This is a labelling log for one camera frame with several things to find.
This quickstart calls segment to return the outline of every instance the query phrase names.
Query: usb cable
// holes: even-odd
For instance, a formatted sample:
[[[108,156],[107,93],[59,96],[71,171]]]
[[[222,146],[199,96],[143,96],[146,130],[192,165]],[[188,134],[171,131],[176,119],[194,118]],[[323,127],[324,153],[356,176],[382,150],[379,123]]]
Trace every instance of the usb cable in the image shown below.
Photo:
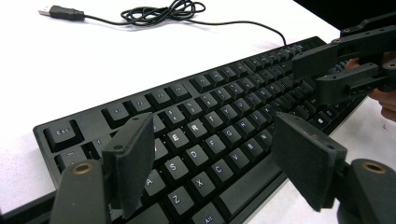
[[[280,35],[283,40],[283,44],[286,46],[286,39],[279,31],[255,21],[203,22],[191,20],[195,13],[204,12],[205,10],[205,5],[200,2],[192,2],[191,0],[175,0],[169,7],[136,7],[131,10],[125,10],[120,14],[125,19],[125,21],[122,22],[107,21],[94,16],[85,15],[83,11],[59,6],[45,7],[42,10],[38,10],[38,13],[43,16],[50,16],[55,19],[67,21],[84,21],[87,18],[112,25],[153,26],[165,20],[189,21],[201,25],[228,25],[247,23],[258,25],[277,33]]]

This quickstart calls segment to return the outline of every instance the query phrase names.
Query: wire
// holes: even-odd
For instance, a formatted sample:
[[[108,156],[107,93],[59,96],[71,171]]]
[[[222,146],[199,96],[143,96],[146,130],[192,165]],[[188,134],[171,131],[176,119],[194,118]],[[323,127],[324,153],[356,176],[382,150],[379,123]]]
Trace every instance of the wire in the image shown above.
[[[90,15],[84,15],[84,12],[73,8],[64,8],[53,6],[50,10],[39,10],[41,15],[51,16],[52,18],[64,19],[69,21],[83,21],[84,18],[105,22],[111,25],[134,25],[134,26],[154,26],[166,20],[188,21],[201,25],[229,25],[229,24],[253,24],[277,33],[282,38],[286,46],[285,37],[276,29],[263,25],[255,21],[226,21],[226,22],[204,22],[191,20],[196,13],[206,10],[203,3],[192,2],[191,0],[175,0],[169,7],[136,7],[134,9],[121,12],[121,16],[126,20],[122,22],[107,21]]]

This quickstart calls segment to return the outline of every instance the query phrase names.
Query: white surface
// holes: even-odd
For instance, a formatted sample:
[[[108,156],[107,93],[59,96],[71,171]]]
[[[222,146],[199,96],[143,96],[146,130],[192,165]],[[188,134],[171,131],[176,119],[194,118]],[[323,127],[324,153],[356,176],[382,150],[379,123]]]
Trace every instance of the white surface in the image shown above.
[[[170,3],[153,0],[0,3],[3,213],[54,190],[32,132],[36,125],[282,45],[278,35],[248,24],[209,27],[167,22],[156,28],[136,29],[88,20],[59,21],[37,13],[43,6],[60,5],[120,21],[119,14],[125,9],[164,7]],[[313,35],[327,42],[338,37],[337,30],[292,1],[204,3],[207,10],[195,17],[198,21],[257,21],[283,33],[288,43]],[[363,155],[382,161],[385,156],[382,162],[394,165],[394,123],[381,118],[374,102],[366,101],[359,111],[333,137],[354,150],[348,158]],[[392,131],[386,131],[384,125]],[[333,210],[320,214],[310,211],[288,183],[250,222],[336,222]]]

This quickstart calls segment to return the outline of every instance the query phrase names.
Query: black keyboard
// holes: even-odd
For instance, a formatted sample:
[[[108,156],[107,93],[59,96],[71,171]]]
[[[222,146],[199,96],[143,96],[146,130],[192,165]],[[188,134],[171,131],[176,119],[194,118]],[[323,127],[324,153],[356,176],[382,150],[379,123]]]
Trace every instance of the black keyboard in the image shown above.
[[[317,105],[312,85],[292,80],[293,55],[323,44],[308,38],[36,126],[56,188],[67,166],[99,160],[129,118],[151,111],[153,169],[133,217],[111,210],[113,222],[243,222],[286,179],[271,157],[276,112],[330,133],[360,102]]]

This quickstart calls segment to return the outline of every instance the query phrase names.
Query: key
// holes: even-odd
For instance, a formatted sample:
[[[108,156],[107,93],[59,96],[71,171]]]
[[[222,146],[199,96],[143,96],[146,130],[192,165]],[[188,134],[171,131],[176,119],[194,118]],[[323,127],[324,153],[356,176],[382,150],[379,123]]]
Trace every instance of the key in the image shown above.
[[[127,105],[134,115],[154,111],[144,95],[133,96],[131,100],[127,102]]]
[[[242,136],[233,126],[228,126],[223,131],[219,132],[219,137],[229,149],[236,148],[243,140]]]
[[[165,136],[166,145],[170,147],[174,155],[179,154],[184,149],[191,146],[190,140],[180,130],[176,129]]]
[[[190,214],[194,207],[194,201],[190,197],[189,193],[184,189],[184,187],[180,187],[168,194],[165,204],[167,205],[166,208],[169,209],[170,214],[177,221],[177,223],[182,222],[182,220]]]
[[[248,157],[238,147],[225,158],[236,175],[241,175],[249,167]]]
[[[193,122],[188,123],[184,127],[184,132],[189,137],[189,139],[194,143],[198,143],[206,138],[209,132],[206,130],[204,125],[201,123],[200,120],[196,119]]]
[[[187,169],[179,156],[167,161],[161,170],[171,185],[178,185],[183,182],[189,174],[189,169]]]
[[[154,167],[162,164],[166,159],[169,158],[168,149],[163,145],[161,139],[155,139],[155,159],[154,159]]]
[[[127,224],[156,223],[169,224],[169,220],[158,203],[128,221]]]
[[[210,133],[216,133],[225,126],[225,123],[215,111],[205,115],[201,120]]]
[[[216,134],[208,137],[203,142],[203,148],[212,160],[215,160],[224,155],[227,149],[224,143],[219,139]]]
[[[44,130],[52,152],[61,151],[84,140],[74,120],[59,120]]]
[[[166,108],[160,115],[170,130],[174,130],[175,128],[187,123],[186,118],[177,106]]]
[[[192,217],[191,224],[225,224],[225,221],[213,203],[209,203]]]
[[[201,171],[209,162],[209,158],[199,145],[187,149],[183,154],[183,158],[184,162],[194,173]]]
[[[192,196],[199,203],[206,202],[215,193],[215,185],[205,172],[201,172],[188,183]]]
[[[55,157],[55,161],[58,164],[61,172],[68,166],[85,160],[87,160],[87,157],[85,156],[81,147],[70,147]]]
[[[195,100],[190,100],[182,104],[180,109],[189,121],[198,119],[204,114],[204,110],[195,102]]]
[[[148,100],[154,105],[156,110],[166,108],[173,104],[171,97],[164,89],[154,90],[148,94]]]
[[[221,193],[215,203],[226,221],[230,222],[280,173],[272,157],[267,157]]]
[[[191,97],[191,94],[181,83],[171,84],[165,90],[168,92],[169,96],[175,103],[187,100]]]
[[[102,110],[105,119],[112,129],[116,129],[125,124],[130,118],[129,112],[123,103],[115,103]]]
[[[163,179],[158,174],[157,170],[152,170],[145,184],[145,189],[143,190],[143,203],[149,204],[155,202],[164,193],[166,189]]]
[[[220,189],[233,180],[233,171],[223,159],[211,165],[208,174]]]

